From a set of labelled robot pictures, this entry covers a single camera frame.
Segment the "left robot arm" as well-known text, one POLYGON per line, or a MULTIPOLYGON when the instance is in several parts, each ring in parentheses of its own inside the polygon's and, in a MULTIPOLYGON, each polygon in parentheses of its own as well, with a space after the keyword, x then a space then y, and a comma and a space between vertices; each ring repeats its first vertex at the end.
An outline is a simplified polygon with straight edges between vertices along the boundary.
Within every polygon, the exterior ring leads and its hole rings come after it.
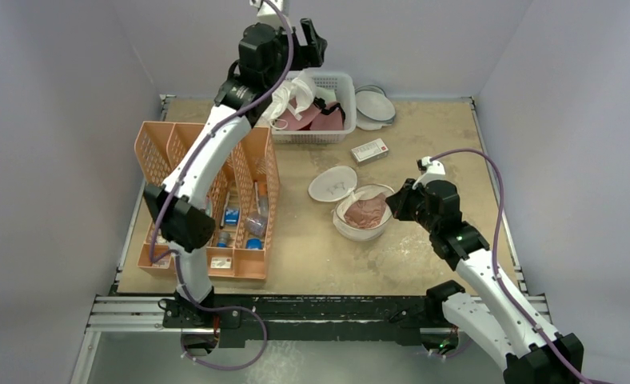
POLYGON ((254 128, 271 103, 272 93, 291 71, 320 67, 327 41, 309 18, 300 20, 306 43, 295 28, 258 22, 248 26, 238 44, 238 58, 228 69, 213 100, 207 123, 184 158, 160 184, 143 192, 156 230, 168 242, 166 255, 177 275, 177 300, 193 326, 210 324, 214 305, 206 265, 206 245, 217 224, 206 212, 213 180, 233 149, 254 128))

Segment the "pink lace bra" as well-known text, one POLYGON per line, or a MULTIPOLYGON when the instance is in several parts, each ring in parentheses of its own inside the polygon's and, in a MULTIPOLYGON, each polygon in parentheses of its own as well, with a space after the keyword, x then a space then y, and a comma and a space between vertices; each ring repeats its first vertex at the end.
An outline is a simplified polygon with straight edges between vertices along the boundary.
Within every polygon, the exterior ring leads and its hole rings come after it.
POLYGON ((381 224, 387 208, 385 195, 355 201, 345 212, 345 222, 353 228, 368 230, 381 224))

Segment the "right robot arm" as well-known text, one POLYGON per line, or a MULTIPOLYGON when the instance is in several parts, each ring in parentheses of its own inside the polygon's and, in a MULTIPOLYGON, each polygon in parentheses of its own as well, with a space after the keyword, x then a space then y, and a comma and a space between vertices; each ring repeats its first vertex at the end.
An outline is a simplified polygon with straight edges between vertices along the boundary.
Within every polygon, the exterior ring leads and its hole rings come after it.
POLYGON ((480 231, 463 219, 457 187, 408 179, 386 203, 399 221, 428 231, 435 254, 477 293, 454 281, 426 292, 425 315, 465 332, 500 367, 506 383, 578 383, 584 346, 562 334, 501 271, 480 231))

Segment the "white satin bra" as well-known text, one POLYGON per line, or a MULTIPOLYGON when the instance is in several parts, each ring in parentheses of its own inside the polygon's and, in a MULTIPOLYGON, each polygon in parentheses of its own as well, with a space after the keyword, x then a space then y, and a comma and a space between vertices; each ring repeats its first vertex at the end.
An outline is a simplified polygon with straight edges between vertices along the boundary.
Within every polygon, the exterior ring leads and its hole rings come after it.
POLYGON ((311 123, 319 109, 313 104, 317 86, 310 72, 301 71, 294 79, 284 80, 273 92, 272 102, 261 118, 278 130, 299 130, 311 123))

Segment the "white mesh laundry bag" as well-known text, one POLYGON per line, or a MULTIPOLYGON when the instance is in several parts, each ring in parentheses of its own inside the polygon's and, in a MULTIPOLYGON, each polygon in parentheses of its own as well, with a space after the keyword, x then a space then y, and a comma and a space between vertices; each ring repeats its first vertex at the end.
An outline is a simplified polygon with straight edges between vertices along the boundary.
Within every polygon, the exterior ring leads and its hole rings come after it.
POLYGON ((319 174, 311 181, 308 194, 317 202, 333 203, 333 225, 345 238, 366 242, 380 237, 385 232, 385 227, 391 218, 390 209, 386 208, 383 221, 375 228, 360 230, 351 227, 344 220, 347 209, 361 199, 370 199, 378 194, 384 194, 385 198, 393 194, 394 190, 384 184, 368 184, 359 186, 356 171, 349 166, 335 166, 319 174))

